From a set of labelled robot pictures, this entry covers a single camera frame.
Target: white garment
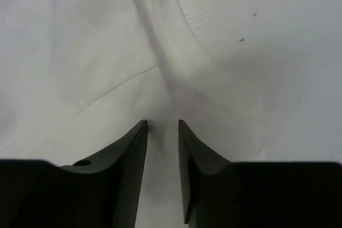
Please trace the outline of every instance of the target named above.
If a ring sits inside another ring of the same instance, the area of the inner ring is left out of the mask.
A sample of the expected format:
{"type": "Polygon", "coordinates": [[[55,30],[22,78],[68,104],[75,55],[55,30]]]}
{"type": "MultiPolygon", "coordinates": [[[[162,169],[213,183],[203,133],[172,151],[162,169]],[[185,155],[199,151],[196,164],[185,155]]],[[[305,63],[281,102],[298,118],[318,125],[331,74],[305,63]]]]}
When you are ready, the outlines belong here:
{"type": "Polygon", "coordinates": [[[136,227],[182,227],[177,119],[230,160],[342,160],[340,0],[0,0],[0,157],[72,164],[141,119],[136,227]]]}

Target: white cloth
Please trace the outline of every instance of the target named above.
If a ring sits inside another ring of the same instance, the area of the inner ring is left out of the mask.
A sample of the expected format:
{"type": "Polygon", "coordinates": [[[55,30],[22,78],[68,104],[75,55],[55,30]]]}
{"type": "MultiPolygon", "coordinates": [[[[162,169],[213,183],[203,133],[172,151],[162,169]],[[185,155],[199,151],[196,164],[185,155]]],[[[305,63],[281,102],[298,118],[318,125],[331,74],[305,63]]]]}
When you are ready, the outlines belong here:
{"type": "Polygon", "coordinates": [[[177,119],[230,160],[342,160],[340,0],[0,0],[0,157],[73,162],[141,119],[136,227],[183,226],[177,119]]]}

